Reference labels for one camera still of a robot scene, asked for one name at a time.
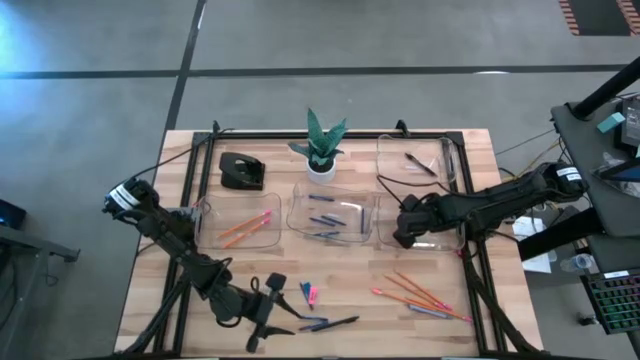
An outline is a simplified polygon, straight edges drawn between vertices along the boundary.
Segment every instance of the white pot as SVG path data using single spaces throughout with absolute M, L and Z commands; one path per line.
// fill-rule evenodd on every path
M 305 163 L 307 164 L 307 174 L 309 174 L 309 179 L 314 183 L 326 184 L 333 180 L 334 176 L 336 176 L 336 159 L 333 159 L 333 166 L 331 167 L 331 169 L 323 173 L 313 171 L 308 161 L 305 161 Z

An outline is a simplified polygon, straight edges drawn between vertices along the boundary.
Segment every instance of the cable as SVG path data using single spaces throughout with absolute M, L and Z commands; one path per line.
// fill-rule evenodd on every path
M 49 258 L 47 258 L 47 267 L 45 268 L 44 282 L 48 287 L 53 287 L 58 285 L 58 281 L 60 281 L 60 279 L 57 276 L 51 275 L 49 273 Z
M 513 172 L 511 172 L 511 171 L 509 171 L 509 170 L 507 170 L 507 169 L 505 169 L 505 168 L 501 168 L 501 167 L 499 167 L 499 168 L 498 168 L 498 170 L 500 170 L 500 171 L 502 171 L 502 172 L 505 172 L 505 173 L 507 173 L 507 174 L 509 174 L 509 175 L 511 175 L 511 176 L 513 176 L 513 177 L 516 177 L 516 174 L 514 174 Z
M 555 129 L 555 128 L 554 128 L 554 129 L 551 129 L 551 130 L 549 130 L 549 131 L 545 131 L 545 132 L 543 132 L 542 134 L 536 135 L 536 136 L 534 136 L 534 137 L 532 137 L 532 138 L 529 138 L 529 139 L 527 139 L 527 140 L 525 140 L 525 141 L 523 141 L 523 142 L 521 142 L 521 143 L 519 143 L 519 144 L 516 144 L 516 145 L 514 145 L 514 146 L 512 146 L 512 147 L 510 147 L 510 148 L 507 148 L 507 149 L 505 149 L 505 150 L 502 150 L 502 151 L 497 152 L 497 153 L 496 153 L 496 156 L 501 155 L 501 154 L 504 154 L 504 153 L 506 153 L 507 151 L 511 151 L 511 150 L 513 150 L 513 149 L 515 149 L 515 148 L 517 148 L 517 147 L 520 147 L 520 146 L 522 146 L 522 145 L 524 145 L 524 144 L 526 144 L 526 143 L 528 143 L 528 142 L 531 142 L 531 141 L 533 141 L 533 140 L 535 140 L 535 139 L 537 139 L 537 138 L 539 138 L 539 137 L 545 136 L 545 135 L 547 135 L 547 134 L 549 134 L 549 133 L 551 133 L 551 132 L 554 132 L 554 131 L 556 131 L 556 129 Z
M 585 200 L 587 200 L 587 202 L 589 203 L 589 207 L 593 207 L 593 204 L 591 203 L 591 200 L 589 200 L 589 198 L 587 197 L 587 195 L 582 194 L 582 196 L 580 196 L 580 198 L 584 198 Z
M 7 322 L 9 321 L 9 318 L 13 313 L 13 309 L 18 303 L 18 265 L 16 264 L 15 260 L 11 261 L 11 266 L 13 267 L 13 280 L 11 280 L 11 285 L 9 285 L 9 289 L 7 290 L 7 292 L 2 296 L 2 301 L 4 301 L 9 291 L 13 289 L 13 303 L 11 304 L 7 315 L 5 315 L 2 321 L 0 321 L 0 332 L 4 330 L 5 325 L 7 325 Z
M 179 158 L 180 156 L 182 156 L 182 155 L 184 155 L 184 154 L 186 154 L 186 153 L 189 153 L 189 152 L 193 151 L 193 149 L 197 148 L 198 146 L 202 145 L 203 143 L 205 143 L 205 142 L 207 142 L 207 141 L 209 141 L 209 140 L 215 139 L 217 136 L 220 136 L 220 135 L 224 134 L 225 132 L 227 132 L 227 131 L 231 131 L 231 130 L 234 130 L 234 129 L 233 129 L 233 128 L 226 128 L 226 129 L 223 129 L 223 130 L 221 130 L 220 132 L 218 132 L 218 133 L 216 133 L 216 134 L 214 134 L 214 133 L 212 132 L 211 134 L 209 134 L 208 136 L 205 136 L 202 140 L 200 140 L 200 141 L 198 141 L 197 143 L 193 144 L 189 149 L 187 149 L 187 150 L 185 150 L 185 151 L 181 152 L 180 154 L 178 154 L 178 155 L 176 155 L 176 156 L 174 156 L 174 157 L 172 157 L 172 158 L 169 158 L 169 159 L 167 159 L 167 160 L 165 160 L 165 161 L 163 161 L 163 162 L 160 162 L 160 163 L 157 163 L 157 164 L 155 164 L 155 165 L 153 165 L 153 166 L 150 166 L 150 167 L 148 167 L 148 168 L 146 168 L 146 169 L 144 169 L 144 170 L 142 170 L 142 171 L 139 171 L 139 172 L 135 173 L 133 176 L 129 176 L 128 178 L 126 178 L 126 179 L 124 179 L 123 181 L 121 181 L 121 182 L 119 182 L 118 184 L 116 184 L 116 185 L 112 188 L 112 190 L 113 190 L 113 189 L 115 189 L 115 188 L 116 188 L 116 186 L 118 186 L 118 185 L 122 184 L 123 182 L 125 182 L 125 181 L 127 181 L 127 180 L 129 180 L 129 179 L 131 179 L 131 178 L 136 178 L 136 177 L 138 177 L 138 176 L 140 176 L 140 175 L 142 175 L 142 174 L 144 174 L 144 173 L 146 173 L 146 172 L 149 172 L 149 171 L 151 171 L 151 170 L 153 170 L 153 169 L 157 169 L 157 168 L 159 168 L 160 166 L 162 166 L 162 165 L 164 165 L 164 164 L 166 164 L 166 163 L 168 163 L 168 162 L 171 162 L 171 161 L 173 161 L 173 160 L 175 160 L 175 159 Z
M 522 170 L 517 177 L 522 176 L 525 172 L 527 172 L 527 170 L 529 170 L 529 168 L 531 168 L 536 162 L 538 162 L 538 160 L 540 160 L 541 157 L 543 157 L 545 154 L 547 154 L 549 151 L 551 151 L 552 149 L 554 149 L 556 146 L 558 146 L 560 144 L 560 138 L 558 138 L 558 140 L 554 141 L 551 146 L 549 146 L 546 150 L 544 150 L 543 152 L 541 152 L 540 154 L 538 154 L 538 156 L 535 157 L 535 159 L 533 159 L 529 165 L 527 165 L 527 167 L 524 168 L 524 170 Z
M 564 157 L 565 159 L 567 159 L 567 162 L 569 164 L 573 165 L 573 161 L 571 161 L 571 158 L 567 154 L 567 147 L 564 146 L 564 141 L 562 141 L 562 139 L 560 139 L 560 150 L 562 150 L 562 152 L 560 153 L 560 156 L 558 157 L 558 161 L 562 160 L 562 158 Z
M 151 243 L 151 244 L 145 245 L 142 249 L 138 250 L 138 252 L 136 253 L 136 257 L 140 256 L 140 254 L 142 254 L 143 251 L 147 250 L 148 248 L 152 247 L 155 244 L 156 243 Z
M 509 239 L 509 240 L 513 240 L 513 241 L 515 241 L 516 243 L 520 242 L 520 240 L 518 240 L 517 238 L 515 238 L 515 237 L 513 237 L 513 236 L 511 236 L 511 235 L 509 235 L 509 234 L 505 234 L 505 233 L 503 233 L 503 232 L 501 232 L 501 231 L 498 231 L 498 230 L 490 230 L 490 232 L 491 232 L 491 233 L 493 233 L 493 234 L 496 234 L 496 235 L 500 235 L 500 236 L 502 236 L 502 237 L 505 237 L 505 238 L 507 238 L 507 239 Z

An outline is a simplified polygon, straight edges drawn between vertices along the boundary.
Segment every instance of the potted plant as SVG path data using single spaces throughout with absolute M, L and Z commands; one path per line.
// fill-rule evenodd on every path
M 333 180 L 336 175 L 335 157 L 338 154 L 344 154 L 337 147 L 342 140 L 342 136 L 347 132 L 346 123 L 347 119 L 343 119 L 325 134 L 313 110 L 309 109 L 307 111 L 309 146 L 290 142 L 289 147 L 291 150 L 307 157 L 307 173 L 312 181 L 326 184 Z

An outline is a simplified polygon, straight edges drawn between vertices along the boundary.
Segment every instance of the orange pen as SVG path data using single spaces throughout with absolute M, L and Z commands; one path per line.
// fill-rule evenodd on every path
M 257 231 L 262 225 L 267 225 L 269 222 L 271 222 L 271 218 L 266 218 L 266 219 L 262 220 L 258 225 L 256 225 L 256 226 L 252 227 L 251 229 L 247 230 L 247 232 L 245 232 L 244 234 L 238 235 L 233 240 L 231 240 L 228 243 L 224 244 L 224 246 L 222 248 L 223 249 L 228 248 L 229 246 L 231 246 L 231 245 L 237 243 L 238 241 L 244 239 L 249 234 Z
M 256 221 L 256 220 L 260 219 L 261 217 L 263 217 L 263 216 L 267 216 L 267 215 L 269 215 L 269 214 L 271 214 L 271 210 L 267 210 L 267 211 L 263 212 L 262 214 L 260 214 L 260 215 L 258 215 L 258 216 L 254 216 L 254 217 L 252 217 L 251 219 L 249 219 L 249 220 L 247 220 L 247 221 L 245 221 L 245 222 L 242 222 L 242 223 L 240 223 L 240 224 L 238 224 L 238 225 L 236 225 L 236 226 L 232 227 L 231 229 L 229 229 L 229 230 L 227 230 L 227 231 L 223 232 L 222 234 L 218 235 L 218 239 L 222 239 L 223 237 L 225 237 L 225 236 L 227 236 L 227 235 L 231 234 L 232 232 L 234 232 L 234 231 L 236 231 L 236 230 L 240 229 L 241 227 L 246 226 L 246 225 L 248 225 L 248 224 L 250 224 L 250 223 L 252 223 L 252 222 L 254 222 L 254 221 Z

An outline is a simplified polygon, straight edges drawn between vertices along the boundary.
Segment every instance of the computer monitor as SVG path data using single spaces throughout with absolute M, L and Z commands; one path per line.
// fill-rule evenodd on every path
M 613 181 L 640 182 L 640 158 L 629 160 L 600 173 L 600 178 Z

